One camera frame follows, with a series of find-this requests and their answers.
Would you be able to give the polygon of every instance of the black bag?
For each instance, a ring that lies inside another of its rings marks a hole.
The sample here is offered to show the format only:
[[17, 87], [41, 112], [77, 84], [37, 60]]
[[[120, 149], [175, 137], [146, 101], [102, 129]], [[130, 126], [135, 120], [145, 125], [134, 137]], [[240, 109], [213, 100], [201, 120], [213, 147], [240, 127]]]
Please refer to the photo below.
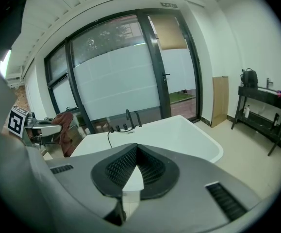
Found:
[[246, 71], [242, 69], [242, 71], [241, 81], [244, 84], [244, 87], [258, 88], [257, 73], [251, 68], [247, 68]]

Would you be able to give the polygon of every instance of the black window frame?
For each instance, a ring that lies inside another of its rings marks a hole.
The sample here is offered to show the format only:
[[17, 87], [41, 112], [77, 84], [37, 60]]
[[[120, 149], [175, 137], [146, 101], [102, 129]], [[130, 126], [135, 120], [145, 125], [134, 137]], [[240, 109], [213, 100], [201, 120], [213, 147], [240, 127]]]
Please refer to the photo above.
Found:
[[[169, 94], [168, 94], [168, 87], [167, 82], [163, 82], [162, 75], [165, 73], [164, 65], [161, 57], [161, 52], [159, 49], [159, 46], [156, 42], [156, 36], [154, 34], [153, 28], [149, 22], [147, 14], [169, 14], [173, 15], [177, 18], [180, 29], [184, 35], [184, 38], [187, 40], [188, 48], [190, 51], [193, 67], [194, 67], [194, 76], [195, 76], [195, 82], [196, 82], [196, 115], [192, 118], [189, 118], [188, 120], [195, 123], [200, 121], [201, 115], [202, 115], [202, 102], [203, 102], [203, 89], [202, 89], [202, 78], [201, 78], [201, 70], [200, 70], [200, 63], [198, 58], [198, 53], [196, 49], [196, 45], [194, 43], [194, 40], [192, 38], [192, 35], [190, 33], [190, 30], [184, 20], [184, 17], [182, 16], [179, 9], [136, 9], [136, 10], [128, 10], [116, 14], [112, 14], [106, 17], [103, 17], [101, 19], [98, 19], [96, 21], [93, 21], [84, 27], [76, 30], [71, 35], [67, 36], [60, 44], [58, 44], [57, 47], [55, 47], [44, 59], [45, 61], [45, 73], [47, 78], [47, 84], [49, 89], [50, 98], [54, 107], [55, 112], [58, 114], [60, 113], [57, 102], [53, 93], [53, 86], [56, 85], [59, 81], [64, 79], [65, 77], [68, 78], [70, 88], [74, 97], [74, 100], [77, 104], [77, 108], [79, 109], [90, 132], [92, 134], [96, 133], [96, 130], [92, 124], [92, 121], [89, 119], [88, 114], [82, 104], [80, 94], [77, 88], [74, 72], [73, 72], [73, 59], [71, 54], [71, 40], [78, 35], [82, 34], [84, 31], [93, 28], [101, 23], [119, 18], [119, 17], [125, 17], [130, 15], [136, 15], [137, 19], [139, 21], [139, 24], [141, 26], [141, 30], [143, 32], [143, 37], [145, 39], [145, 42], [148, 46], [151, 58], [152, 58], [152, 65], [156, 77], [158, 92], [159, 92], [159, 99], [160, 99], [160, 110], [161, 110], [161, 118], [168, 118], [171, 117], [171, 110], [170, 110], [170, 101], [169, 101]], [[65, 46], [65, 54], [66, 54], [66, 61], [67, 61], [67, 71], [61, 73], [57, 78], [54, 80], [50, 80], [50, 67], [49, 67], [49, 59], [52, 57], [57, 50], [59, 50], [62, 46]]]

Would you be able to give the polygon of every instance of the white bathtub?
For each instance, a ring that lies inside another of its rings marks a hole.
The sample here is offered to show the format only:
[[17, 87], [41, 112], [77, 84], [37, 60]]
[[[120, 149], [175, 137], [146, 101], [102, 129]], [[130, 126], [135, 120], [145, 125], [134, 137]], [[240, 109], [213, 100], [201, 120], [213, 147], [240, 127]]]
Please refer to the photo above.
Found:
[[[107, 150], [108, 133], [88, 135], [71, 157]], [[128, 133], [110, 133], [112, 147], [127, 143], [146, 144], [196, 156], [215, 163], [223, 155], [222, 147], [204, 131], [182, 116], [173, 116], [136, 127]]]

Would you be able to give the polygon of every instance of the bottle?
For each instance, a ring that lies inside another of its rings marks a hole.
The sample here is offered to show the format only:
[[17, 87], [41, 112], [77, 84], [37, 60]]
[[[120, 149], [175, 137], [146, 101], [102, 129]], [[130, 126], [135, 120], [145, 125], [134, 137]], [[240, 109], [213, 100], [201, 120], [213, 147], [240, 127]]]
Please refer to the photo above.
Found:
[[245, 111], [245, 118], [248, 118], [250, 112], [250, 107], [247, 105], [246, 111]]
[[278, 123], [278, 119], [280, 118], [280, 115], [278, 113], [275, 114], [275, 117], [274, 117], [274, 121], [272, 123], [272, 128], [271, 129], [274, 129], [276, 126], [277, 126], [277, 123]]

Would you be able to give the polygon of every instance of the towel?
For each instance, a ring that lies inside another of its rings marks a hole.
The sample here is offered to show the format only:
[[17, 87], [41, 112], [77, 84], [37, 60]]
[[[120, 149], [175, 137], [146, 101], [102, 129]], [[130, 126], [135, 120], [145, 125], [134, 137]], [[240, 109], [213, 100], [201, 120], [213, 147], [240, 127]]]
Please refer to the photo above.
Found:
[[64, 157], [70, 157], [76, 149], [76, 147], [72, 145], [72, 139], [70, 139], [67, 134], [72, 120], [73, 114], [71, 112], [64, 112], [58, 114], [51, 122], [52, 124], [62, 126], [62, 131], [60, 131], [57, 137], [53, 138], [53, 141], [61, 145]]

